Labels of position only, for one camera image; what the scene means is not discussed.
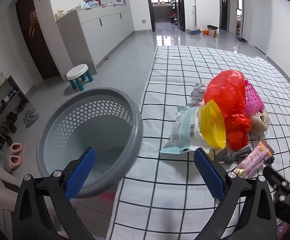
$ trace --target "white grid mat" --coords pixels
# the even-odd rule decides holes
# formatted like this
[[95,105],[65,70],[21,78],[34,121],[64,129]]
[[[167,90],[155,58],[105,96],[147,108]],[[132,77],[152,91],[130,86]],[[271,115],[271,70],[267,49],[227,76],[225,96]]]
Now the white grid mat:
[[[193,153],[159,154],[159,149],[168,140],[176,107],[190,102],[192,86],[207,85],[228,69],[241,71],[263,100],[271,121],[265,139],[276,152],[272,167],[290,181],[290,84],[282,74],[259,57],[197,47],[158,47],[141,106],[141,151],[120,183],[107,240],[193,240],[203,229],[218,201],[198,173]],[[249,140],[252,149],[257,144]],[[223,166],[229,171],[237,163]],[[243,202],[241,198],[223,237],[232,233]]]

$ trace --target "pink plastic basket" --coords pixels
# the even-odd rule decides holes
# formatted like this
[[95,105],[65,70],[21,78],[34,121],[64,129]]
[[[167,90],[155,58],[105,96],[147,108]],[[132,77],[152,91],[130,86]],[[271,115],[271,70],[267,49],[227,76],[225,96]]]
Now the pink plastic basket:
[[258,93],[253,88],[252,84],[245,79],[246,86],[246,107],[245,114],[255,114],[265,108],[264,103],[260,99]]

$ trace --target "reflective floor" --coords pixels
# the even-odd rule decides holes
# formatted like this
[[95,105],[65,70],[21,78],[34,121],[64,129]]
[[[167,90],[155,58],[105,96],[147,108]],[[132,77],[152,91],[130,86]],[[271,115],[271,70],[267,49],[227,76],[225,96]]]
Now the reflective floor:
[[247,43],[237,40],[236,35],[219,30],[216,38],[207,35],[189,35],[187,32],[179,30],[177,25],[169,22],[156,23],[156,33],[154,33],[158,46],[194,46],[211,49],[222,49],[237,52],[250,57],[264,57],[260,50]]
[[[93,76],[94,81],[84,83],[84,89],[117,88],[126,92],[139,105],[157,45],[207,47],[251,57],[264,57],[264,54],[255,47],[241,43],[234,34],[223,30],[220,30],[216,38],[189,35],[178,30],[176,25],[165,22],[157,23],[156,30],[155,33],[140,32],[130,36],[98,69],[98,74]],[[28,173],[40,177],[36,164],[36,146],[41,131],[52,113],[77,93],[73,91],[68,81],[64,81],[59,76],[45,80],[28,94],[31,104],[27,105],[26,110],[35,107],[36,114],[39,114],[40,118],[30,128],[25,129],[22,120],[24,112],[22,112],[15,124],[18,130],[12,135],[12,140],[24,145],[20,154],[23,164],[13,173],[20,181]],[[89,230],[97,229],[97,232],[91,233],[104,237],[112,206],[100,202],[98,198],[74,201],[77,203],[77,213],[86,227]]]

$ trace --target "gray plastic basket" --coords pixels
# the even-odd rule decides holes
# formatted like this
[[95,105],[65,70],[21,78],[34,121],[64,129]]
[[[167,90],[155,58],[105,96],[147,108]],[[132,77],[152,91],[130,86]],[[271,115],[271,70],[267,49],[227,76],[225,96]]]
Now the gray plastic basket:
[[91,89],[66,101],[49,119],[37,146],[38,168],[49,176],[93,147],[95,166],[78,198],[96,196],[126,175],[142,138],[141,114],[128,95],[112,88]]

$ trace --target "yellow plastic cup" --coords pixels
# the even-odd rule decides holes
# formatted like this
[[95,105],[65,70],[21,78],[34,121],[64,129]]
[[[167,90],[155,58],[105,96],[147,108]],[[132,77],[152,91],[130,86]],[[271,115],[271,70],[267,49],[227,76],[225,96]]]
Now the yellow plastic cup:
[[226,147],[225,121],[215,101],[200,108],[200,133],[212,148]]

